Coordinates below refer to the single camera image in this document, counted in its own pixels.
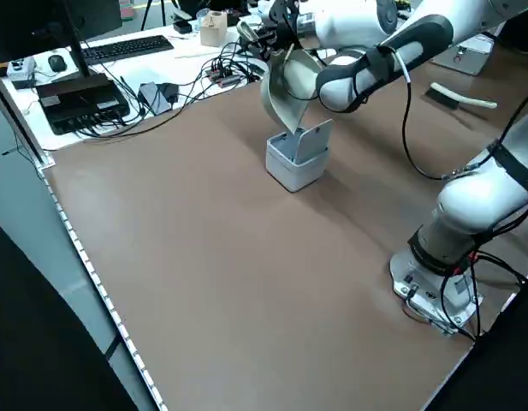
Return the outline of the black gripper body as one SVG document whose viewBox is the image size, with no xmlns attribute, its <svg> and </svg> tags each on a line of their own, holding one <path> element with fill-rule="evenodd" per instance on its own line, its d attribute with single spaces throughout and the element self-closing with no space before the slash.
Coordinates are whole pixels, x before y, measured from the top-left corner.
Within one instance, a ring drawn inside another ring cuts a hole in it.
<svg viewBox="0 0 528 411">
<path fill-rule="evenodd" d="M 275 0 L 270 6 L 270 20 L 276 24 L 284 22 L 294 31 L 297 30 L 299 14 L 299 0 Z"/>
</svg>

